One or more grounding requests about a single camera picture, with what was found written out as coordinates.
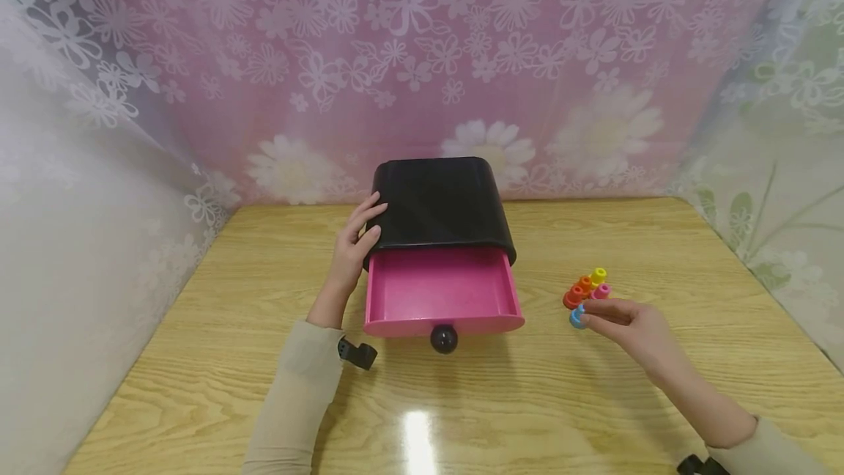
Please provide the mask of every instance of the sheer curtain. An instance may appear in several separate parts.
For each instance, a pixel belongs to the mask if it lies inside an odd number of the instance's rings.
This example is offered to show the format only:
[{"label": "sheer curtain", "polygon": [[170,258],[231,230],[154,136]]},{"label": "sheer curtain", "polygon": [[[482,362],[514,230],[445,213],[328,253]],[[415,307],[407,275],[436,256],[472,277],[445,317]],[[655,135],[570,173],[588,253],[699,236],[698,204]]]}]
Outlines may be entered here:
[{"label": "sheer curtain", "polygon": [[3,474],[60,473],[227,219],[132,119],[80,119],[95,88],[0,0]]},{"label": "sheer curtain", "polygon": [[767,0],[761,51],[722,80],[678,195],[844,367],[844,0]]}]

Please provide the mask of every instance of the right hand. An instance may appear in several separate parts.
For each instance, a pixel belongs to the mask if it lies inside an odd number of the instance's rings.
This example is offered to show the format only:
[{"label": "right hand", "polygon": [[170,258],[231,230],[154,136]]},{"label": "right hand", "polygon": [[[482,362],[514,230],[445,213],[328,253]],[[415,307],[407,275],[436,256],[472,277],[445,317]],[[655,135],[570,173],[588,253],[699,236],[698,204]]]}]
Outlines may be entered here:
[{"label": "right hand", "polygon": [[617,343],[657,386],[695,368],[671,333],[662,313],[650,304],[626,299],[587,299],[581,321]]}]

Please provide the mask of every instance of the wooden table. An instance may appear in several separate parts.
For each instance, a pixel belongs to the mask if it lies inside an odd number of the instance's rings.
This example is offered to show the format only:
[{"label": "wooden table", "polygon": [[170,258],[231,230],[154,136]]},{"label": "wooden table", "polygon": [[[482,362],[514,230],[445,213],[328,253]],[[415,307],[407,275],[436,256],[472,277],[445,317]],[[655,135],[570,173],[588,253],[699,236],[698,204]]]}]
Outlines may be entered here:
[{"label": "wooden table", "polygon": [[[235,474],[291,324],[321,285],[348,207],[249,207],[226,226],[67,474]],[[361,332],[318,438],[317,474],[672,474],[702,445],[626,355],[566,320],[560,294],[596,265],[659,305],[723,391],[844,470],[844,379],[694,210],[674,199],[505,206],[527,324],[423,340]]]}]

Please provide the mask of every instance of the sleeve cuff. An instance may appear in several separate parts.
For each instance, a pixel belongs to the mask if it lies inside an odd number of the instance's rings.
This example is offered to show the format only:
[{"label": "sleeve cuff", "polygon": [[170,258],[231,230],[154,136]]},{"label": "sleeve cuff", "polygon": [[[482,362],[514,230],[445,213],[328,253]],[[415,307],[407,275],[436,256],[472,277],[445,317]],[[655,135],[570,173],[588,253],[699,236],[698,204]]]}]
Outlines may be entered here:
[{"label": "sleeve cuff", "polygon": [[771,421],[756,418],[759,424],[747,441],[729,449],[707,446],[709,454],[733,475],[816,475],[826,474],[823,466],[784,436]]},{"label": "sleeve cuff", "polygon": [[344,332],[338,329],[296,321],[278,357],[278,374],[300,376],[331,402],[343,373],[343,360],[337,351],[343,336]]}]

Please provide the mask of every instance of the black knob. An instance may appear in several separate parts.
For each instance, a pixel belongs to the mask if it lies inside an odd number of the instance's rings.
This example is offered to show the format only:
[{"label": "black knob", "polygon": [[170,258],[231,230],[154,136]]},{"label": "black knob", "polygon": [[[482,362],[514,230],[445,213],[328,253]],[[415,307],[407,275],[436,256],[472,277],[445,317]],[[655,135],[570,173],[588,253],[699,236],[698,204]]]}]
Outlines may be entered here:
[{"label": "black knob", "polygon": [[451,325],[437,325],[431,332],[431,346],[440,354],[451,354],[457,348],[457,331]]}]

